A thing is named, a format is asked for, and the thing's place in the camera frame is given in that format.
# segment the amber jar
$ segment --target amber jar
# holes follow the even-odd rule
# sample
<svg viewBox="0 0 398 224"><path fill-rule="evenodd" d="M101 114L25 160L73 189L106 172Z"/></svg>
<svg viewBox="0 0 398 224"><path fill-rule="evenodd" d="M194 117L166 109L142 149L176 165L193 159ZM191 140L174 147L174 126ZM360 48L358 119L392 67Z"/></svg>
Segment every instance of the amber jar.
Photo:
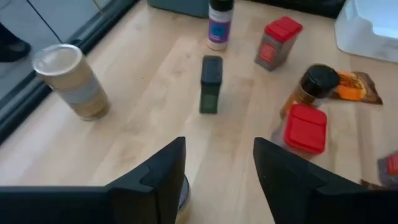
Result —
<svg viewBox="0 0 398 224"><path fill-rule="evenodd" d="M293 104L305 104L318 107L338 86L340 76L327 65L310 66L300 79L292 94L280 110L283 118Z"/></svg>

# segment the red lid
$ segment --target red lid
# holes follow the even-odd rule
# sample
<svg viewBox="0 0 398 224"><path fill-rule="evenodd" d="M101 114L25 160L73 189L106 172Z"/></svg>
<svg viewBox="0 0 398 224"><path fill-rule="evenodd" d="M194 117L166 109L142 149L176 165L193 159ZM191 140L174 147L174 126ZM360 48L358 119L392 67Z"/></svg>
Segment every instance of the red lid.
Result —
<svg viewBox="0 0 398 224"><path fill-rule="evenodd" d="M398 154L387 158L387 173L389 175L398 175Z"/></svg>
<svg viewBox="0 0 398 224"><path fill-rule="evenodd" d="M326 114L306 105L289 110L284 141L290 147L319 154L325 150Z"/></svg>
<svg viewBox="0 0 398 224"><path fill-rule="evenodd" d="M284 16L266 25L264 32L279 42L285 42L301 32L303 25L293 19Z"/></svg>

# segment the snack bag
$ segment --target snack bag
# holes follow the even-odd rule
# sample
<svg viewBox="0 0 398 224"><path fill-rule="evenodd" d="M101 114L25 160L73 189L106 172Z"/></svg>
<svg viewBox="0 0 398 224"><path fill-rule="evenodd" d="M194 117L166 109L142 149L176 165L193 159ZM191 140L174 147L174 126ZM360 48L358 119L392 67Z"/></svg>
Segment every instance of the snack bag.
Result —
<svg viewBox="0 0 398 224"><path fill-rule="evenodd" d="M382 105L374 82L363 72L338 72L340 84L330 95L332 99L360 101Z"/></svg>

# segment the light wood countertop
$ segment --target light wood countertop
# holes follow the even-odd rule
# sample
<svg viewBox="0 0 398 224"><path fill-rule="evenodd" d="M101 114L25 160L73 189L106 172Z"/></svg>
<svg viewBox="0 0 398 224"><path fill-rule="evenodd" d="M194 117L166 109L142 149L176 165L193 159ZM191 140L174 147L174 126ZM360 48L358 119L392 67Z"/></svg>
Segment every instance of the light wood countertop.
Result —
<svg viewBox="0 0 398 224"><path fill-rule="evenodd" d="M304 30L288 62L269 73L253 60L264 26L281 16L301 22ZM253 140L271 136L280 107L313 63L369 73L384 100L384 106L324 104L327 152L314 163L356 182L378 181L376 159L398 149L398 65L339 51L331 19L253 2L236 3L226 52L207 48L207 31L205 19L141 1L88 56L112 104L109 114L81 121L51 94L1 146L0 184L107 184L186 136L188 223L272 223ZM198 112L205 54L224 58L217 115Z"/></svg>

